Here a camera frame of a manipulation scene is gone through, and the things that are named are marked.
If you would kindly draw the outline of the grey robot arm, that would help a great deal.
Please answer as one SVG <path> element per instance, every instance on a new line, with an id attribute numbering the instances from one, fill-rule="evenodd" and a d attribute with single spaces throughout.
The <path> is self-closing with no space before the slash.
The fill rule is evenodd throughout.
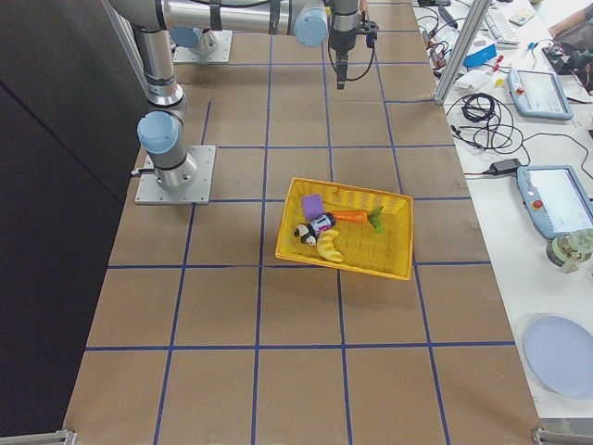
<path id="1" fill-rule="evenodd" d="M 195 179 L 197 166 L 183 143 L 186 101 L 174 72 L 163 3 L 106 1 L 104 6 L 115 19 L 149 105 L 137 136 L 152 162 L 154 182 L 167 191 L 183 190 Z"/>
<path id="2" fill-rule="evenodd" d="M 377 25 L 359 1 L 162 1 L 163 27 L 292 35 L 305 46 L 326 44 L 336 88 L 359 77 L 348 75 L 348 53 L 360 38 L 375 48 Z"/>

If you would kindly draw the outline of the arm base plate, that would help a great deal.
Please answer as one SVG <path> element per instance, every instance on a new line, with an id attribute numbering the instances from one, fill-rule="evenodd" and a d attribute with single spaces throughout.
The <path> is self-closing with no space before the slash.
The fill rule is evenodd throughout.
<path id="1" fill-rule="evenodd" d="M 215 146 L 188 146 L 184 164 L 174 170 L 157 169 L 148 154 L 134 202 L 138 205 L 207 205 L 210 199 Z"/>
<path id="2" fill-rule="evenodd" d="M 231 55 L 233 33 L 231 31 L 208 31 L 201 33 L 197 46 L 177 46 L 173 52 L 175 65 L 223 65 L 228 64 Z"/>

